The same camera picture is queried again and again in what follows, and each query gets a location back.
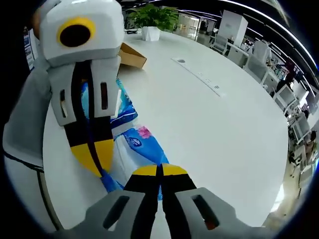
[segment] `power outlet strip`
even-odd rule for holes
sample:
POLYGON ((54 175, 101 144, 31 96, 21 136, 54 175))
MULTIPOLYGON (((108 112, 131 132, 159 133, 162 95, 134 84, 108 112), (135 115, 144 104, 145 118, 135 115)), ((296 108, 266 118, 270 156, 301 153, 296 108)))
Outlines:
POLYGON ((202 73, 195 73, 187 64, 186 62, 181 58, 172 58, 174 62, 176 62, 178 65, 186 69, 188 72, 196 76, 198 79, 200 79, 205 85, 207 85, 213 92, 216 93, 219 97, 226 96, 226 93, 222 90, 220 85, 215 83, 212 79, 209 79, 205 77, 202 73))

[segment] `yellow circle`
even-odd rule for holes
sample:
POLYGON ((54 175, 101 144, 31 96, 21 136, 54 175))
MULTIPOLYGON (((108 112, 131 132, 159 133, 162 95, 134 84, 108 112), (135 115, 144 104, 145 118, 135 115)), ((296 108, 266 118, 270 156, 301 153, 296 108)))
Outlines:
POLYGON ((85 26, 89 29, 90 31, 90 39, 92 39, 95 35, 95 24, 93 21, 91 21, 90 19, 86 18, 86 17, 75 17, 72 19, 67 20, 65 23, 63 23, 59 29, 58 29, 58 33, 56 35, 57 38, 57 42, 59 42, 60 44, 62 44, 63 46, 65 46, 61 41, 60 41, 60 35, 62 33, 62 31, 64 29, 66 29, 69 26, 73 26, 73 25, 82 25, 85 26))

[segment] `pink flower print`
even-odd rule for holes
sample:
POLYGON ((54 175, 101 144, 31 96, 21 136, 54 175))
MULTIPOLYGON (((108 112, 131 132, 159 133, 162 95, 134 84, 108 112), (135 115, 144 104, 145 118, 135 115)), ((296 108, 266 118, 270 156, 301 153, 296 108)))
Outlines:
POLYGON ((138 128, 139 135, 142 138, 149 138, 152 134, 145 126, 138 128))

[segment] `round table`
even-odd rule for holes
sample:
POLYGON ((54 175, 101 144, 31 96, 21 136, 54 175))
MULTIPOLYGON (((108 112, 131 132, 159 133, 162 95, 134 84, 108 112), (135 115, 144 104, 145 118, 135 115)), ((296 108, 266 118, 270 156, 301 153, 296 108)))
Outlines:
MULTIPOLYGON (((143 69, 123 66, 119 78, 169 162, 184 168, 197 187, 232 205, 238 219, 261 226, 274 204, 287 161, 287 121, 267 92, 226 57, 199 43, 161 32, 157 42, 126 35, 147 57, 143 69), (212 79, 219 97, 172 58, 212 79)), ((84 220, 106 195, 100 180, 71 153, 50 106, 43 139, 48 192, 64 228, 84 220)))

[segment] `brown cardboard box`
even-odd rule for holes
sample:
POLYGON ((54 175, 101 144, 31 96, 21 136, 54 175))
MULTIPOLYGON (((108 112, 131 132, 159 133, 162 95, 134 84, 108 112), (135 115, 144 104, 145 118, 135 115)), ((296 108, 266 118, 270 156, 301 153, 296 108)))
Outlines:
POLYGON ((128 46, 122 43, 119 56, 121 57, 121 64, 135 66, 138 68, 143 68, 147 58, 128 46))

